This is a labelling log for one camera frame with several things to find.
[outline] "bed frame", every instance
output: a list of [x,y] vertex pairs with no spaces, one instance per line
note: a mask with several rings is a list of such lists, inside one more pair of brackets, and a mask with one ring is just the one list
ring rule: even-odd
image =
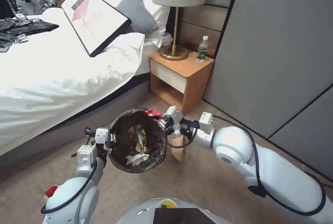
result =
[[[174,8],[171,8],[167,32],[173,33]],[[84,136],[84,129],[97,129],[112,122],[125,110],[136,107],[150,93],[149,74],[133,77],[118,90],[44,133],[0,156],[0,167],[74,141]]]

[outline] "trash can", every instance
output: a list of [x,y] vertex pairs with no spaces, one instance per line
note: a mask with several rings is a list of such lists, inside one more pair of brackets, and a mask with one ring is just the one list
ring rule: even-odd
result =
[[118,169],[143,173],[158,166],[167,153],[167,140],[157,120],[144,108],[131,108],[120,114],[110,125],[116,136],[109,158]]

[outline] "bottle label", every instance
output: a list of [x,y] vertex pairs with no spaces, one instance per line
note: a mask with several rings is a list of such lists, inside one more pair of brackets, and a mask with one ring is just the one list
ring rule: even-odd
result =
[[197,58],[198,59],[205,59],[206,54],[207,54],[207,50],[198,51]]

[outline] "water bottle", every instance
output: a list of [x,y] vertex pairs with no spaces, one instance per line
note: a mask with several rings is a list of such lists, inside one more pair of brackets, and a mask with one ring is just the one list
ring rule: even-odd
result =
[[199,50],[197,54],[197,61],[203,62],[205,60],[208,48],[208,36],[203,36],[202,42],[199,45]]

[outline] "gold lamp base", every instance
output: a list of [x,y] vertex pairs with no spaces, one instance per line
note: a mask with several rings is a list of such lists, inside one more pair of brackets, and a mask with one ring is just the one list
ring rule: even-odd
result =
[[188,56],[188,49],[181,45],[165,44],[159,49],[161,57],[171,60],[180,60]]

